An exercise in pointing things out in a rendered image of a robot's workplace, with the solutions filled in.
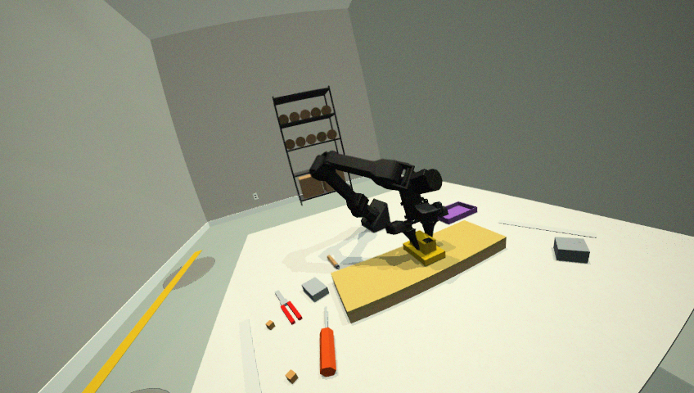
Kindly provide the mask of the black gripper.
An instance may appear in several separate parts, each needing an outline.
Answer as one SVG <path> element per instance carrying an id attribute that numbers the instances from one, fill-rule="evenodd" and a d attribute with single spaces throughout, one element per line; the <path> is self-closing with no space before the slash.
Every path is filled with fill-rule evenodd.
<path id="1" fill-rule="evenodd" d="M 421 194 L 418 194 L 416 196 L 411 196 L 408 198 L 401 199 L 402 202 L 400 202 L 400 205 L 403 206 L 404 211 L 405 211 L 405 216 L 404 218 L 406 220 L 403 221 L 394 221 L 391 223 L 388 223 L 385 225 L 385 231 L 386 233 L 389 234 L 399 234 L 399 233 L 404 233 L 404 235 L 408 238 L 409 241 L 412 242 L 413 246 L 419 251 L 420 247 L 416 238 L 416 229 L 412 228 L 412 224 L 416 224 L 420 222 L 418 219 L 412 219 L 410 215 L 410 210 L 411 210 L 411 204 L 412 201 L 417 201 L 417 204 L 423 203 L 424 197 L 421 197 Z M 439 215 L 439 217 L 444 217 L 445 215 L 448 215 L 448 209 L 446 206 L 443 206 L 444 212 L 443 214 Z M 427 233 L 427 235 L 433 237 L 434 234 L 434 227 L 437 224 L 438 221 L 436 222 L 429 222 L 428 224 L 421 224 L 424 232 Z"/>

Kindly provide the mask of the tan wooden floor panel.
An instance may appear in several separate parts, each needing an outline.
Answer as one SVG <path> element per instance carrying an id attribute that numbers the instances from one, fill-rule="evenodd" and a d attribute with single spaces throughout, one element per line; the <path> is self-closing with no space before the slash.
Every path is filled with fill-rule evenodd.
<path id="1" fill-rule="evenodd" d="M 446 257 L 425 267 L 400 246 L 331 273 L 349 321 L 402 303 L 487 260 L 507 237 L 463 220 L 433 234 Z"/>

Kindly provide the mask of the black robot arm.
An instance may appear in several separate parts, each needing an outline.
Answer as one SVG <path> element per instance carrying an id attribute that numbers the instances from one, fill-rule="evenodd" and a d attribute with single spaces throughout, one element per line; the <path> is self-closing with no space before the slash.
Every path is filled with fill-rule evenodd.
<path id="1" fill-rule="evenodd" d="M 366 160 L 347 156 L 335 151 L 325 151 L 316 156 L 309 168 L 309 174 L 318 181 L 326 181 L 345 200 L 352 216 L 366 218 L 370 224 L 380 214 L 374 206 L 368 205 L 369 200 L 362 193 L 356 193 L 337 173 L 336 169 L 351 174 L 371 178 L 375 184 L 386 189 L 399 191 L 401 199 L 418 194 L 438 191 L 442 187 L 442 177 L 437 169 L 422 169 L 414 172 L 414 165 L 396 160 Z M 404 176 L 401 176 L 403 170 Z M 421 224 L 438 221 L 438 215 L 443 214 L 441 202 L 429 204 L 428 199 L 417 204 L 412 201 L 410 215 Z"/>

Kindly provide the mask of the orange-handled awl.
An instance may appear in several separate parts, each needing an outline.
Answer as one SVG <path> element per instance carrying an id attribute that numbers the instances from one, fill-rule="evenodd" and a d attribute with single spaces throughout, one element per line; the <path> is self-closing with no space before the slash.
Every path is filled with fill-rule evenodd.
<path id="1" fill-rule="evenodd" d="M 325 328 L 319 335 L 320 345 L 320 374 L 324 377 L 334 376 L 336 372 L 336 352 L 333 330 L 327 327 L 327 307 L 325 306 Z"/>

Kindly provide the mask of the pale cream flat strip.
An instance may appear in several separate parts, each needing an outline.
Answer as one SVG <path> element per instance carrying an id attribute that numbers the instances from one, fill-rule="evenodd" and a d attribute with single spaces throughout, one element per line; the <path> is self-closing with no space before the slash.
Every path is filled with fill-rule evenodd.
<path id="1" fill-rule="evenodd" d="M 262 393 L 259 383 L 259 373 L 255 362 L 255 351 L 251 337 L 250 319 L 239 323 L 241 355 L 246 393 Z"/>
<path id="2" fill-rule="evenodd" d="M 514 222 L 514 221 L 510 221 L 510 220 L 501 220 L 501 219 L 500 219 L 500 220 L 499 220 L 499 223 L 500 223 L 500 224 L 507 224 L 507 225 L 515 225 L 515 226 L 519 226 L 519 227 L 536 228 L 536 229 L 539 229 L 539 230 L 547 230 L 547 231 L 550 231 L 550 232 L 565 233 L 565 234 L 569 233 L 569 234 L 572 234 L 572 235 L 578 235 L 578 236 L 584 236 L 584 237 L 591 237 L 591 238 L 593 238 L 593 237 L 596 238 L 596 235 L 597 235 L 596 233 L 589 233 L 589 232 L 576 231 L 576 230 L 573 230 L 573 229 L 548 227 L 548 226 L 541 226 L 541 225 L 537 225 L 537 224 L 517 223 L 517 222 Z"/>

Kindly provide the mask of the purple shallow tray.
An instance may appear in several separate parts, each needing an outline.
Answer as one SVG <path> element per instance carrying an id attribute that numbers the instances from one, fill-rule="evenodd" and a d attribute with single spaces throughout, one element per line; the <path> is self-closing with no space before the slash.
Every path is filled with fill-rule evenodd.
<path id="1" fill-rule="evenodd" d="M 438 216 L 438 220 L 446 224 L 454 223 L 477 212 L 477 206 L 461 203 L 459 201 L 446 206 L 446 208 L 448 209 L 448 215 L 444 217 Z"/>

